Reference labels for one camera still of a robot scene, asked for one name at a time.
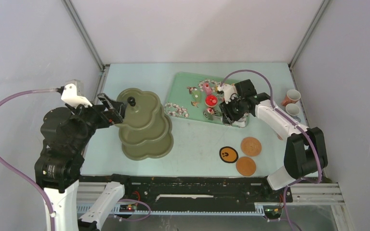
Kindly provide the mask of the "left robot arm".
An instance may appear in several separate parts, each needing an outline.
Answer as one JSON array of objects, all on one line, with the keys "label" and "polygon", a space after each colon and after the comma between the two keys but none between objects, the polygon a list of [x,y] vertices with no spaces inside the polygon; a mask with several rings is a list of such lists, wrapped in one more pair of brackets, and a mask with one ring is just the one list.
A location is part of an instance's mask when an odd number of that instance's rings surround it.
[{"label": "left robot arm", "polygon": [[48,112],[40,128],[43,149],[34,170],[51,231],[100,230],[99,218],[76,218],[77,187],[85,160],[82,152],[96,130],[123,122],[127,103],[104,93],[97,97],[101,104],[63,92],[61,100],[66,106]]}]

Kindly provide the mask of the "green three-tier serving stand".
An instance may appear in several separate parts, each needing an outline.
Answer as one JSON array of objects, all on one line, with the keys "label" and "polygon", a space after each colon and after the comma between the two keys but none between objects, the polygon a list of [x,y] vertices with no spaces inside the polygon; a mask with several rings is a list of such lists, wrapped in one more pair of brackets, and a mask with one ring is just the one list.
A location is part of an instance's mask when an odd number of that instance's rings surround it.
[{"label": "green three-tier serving stand", "polygon": [[117,100],[127,103],[123,122],[116,124],[126,157],[141,161],[166,156],[173,148],[174,138],[171,119],[165,114],[159,96],[129,88]]}]

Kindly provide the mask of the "metal serving tongs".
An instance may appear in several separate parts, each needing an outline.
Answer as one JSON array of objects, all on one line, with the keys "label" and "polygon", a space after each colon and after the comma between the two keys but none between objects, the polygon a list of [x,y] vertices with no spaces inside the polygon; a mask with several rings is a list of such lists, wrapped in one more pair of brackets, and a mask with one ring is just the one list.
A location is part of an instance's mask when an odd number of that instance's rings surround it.
[{"label": "metal serving tongs", "polygon": [[243,116],[238,121],[233,122],[232,124],[230,124],[230,122],[228,120],[226,120],[226,118],[223,117],[223,113],[220,110],[218,110],[216,108],[213,108],[213,109],[214,109],[214,114],[213,115],[209,114],[206,109],[203,111],[204,117],[209,122],[218,123],[218,124],[222,124],[222,125],[225,125],[225,126],[233,126],[233,127],[237,127],[237,128],[244,128],[248,125],[249,121],[248,121],[248,118],[245,117],[245,116]]}]

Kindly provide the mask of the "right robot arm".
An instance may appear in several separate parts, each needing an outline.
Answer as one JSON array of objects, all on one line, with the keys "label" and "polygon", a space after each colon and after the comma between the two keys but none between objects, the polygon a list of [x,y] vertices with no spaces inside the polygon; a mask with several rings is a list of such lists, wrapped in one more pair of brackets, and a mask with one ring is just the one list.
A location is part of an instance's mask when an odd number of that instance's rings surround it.
[{"label": "right robot arm", "polygon": [[225,124],[233,124],[243,116],[252,116],[265,122],[286,142],[283,166],[266,177],[261,195],[267,201],[274,201],[284,188],[328,165],[324,133],[318,127],[309,128],[294,120],[281,110],[267,93],[257,93],[248,79],[235,84],[221,83],[218,92],[224,101],[219,107]]}]

